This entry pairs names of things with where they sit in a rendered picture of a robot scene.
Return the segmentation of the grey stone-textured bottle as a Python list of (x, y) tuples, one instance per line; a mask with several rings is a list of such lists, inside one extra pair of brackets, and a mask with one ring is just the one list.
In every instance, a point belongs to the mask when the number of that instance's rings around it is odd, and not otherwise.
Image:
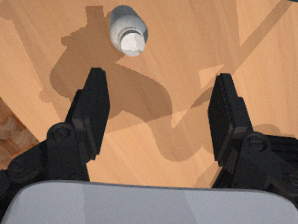
[(110, 16), (110, 40), (113, 46), (128, 56), (141, 54), (148, 39), (145, 22), (127, 5), (115, 7)]

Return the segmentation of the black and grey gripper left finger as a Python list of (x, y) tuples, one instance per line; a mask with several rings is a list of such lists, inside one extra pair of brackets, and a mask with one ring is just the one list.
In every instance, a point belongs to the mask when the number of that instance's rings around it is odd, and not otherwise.
[(47, 180), (90, 182), (86, 163), (100, 154), (109, 111), (106, 72), (92, 67), (65, 121), (51, 126), (46, 140), (0, 170), (0, 224), (14, 196), (27, 185)]

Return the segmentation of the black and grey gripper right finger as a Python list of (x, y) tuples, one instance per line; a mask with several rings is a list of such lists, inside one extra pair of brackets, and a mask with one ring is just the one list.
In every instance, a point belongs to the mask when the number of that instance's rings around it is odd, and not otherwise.
[(292, 202), (298, 210), (298, 170), (271, 151), (264, 134), (253, 130), (231, 74), (216, 76), (208, 120), (214, 159), (218, 167), (227, 170), (222, 188), (274, 193)]

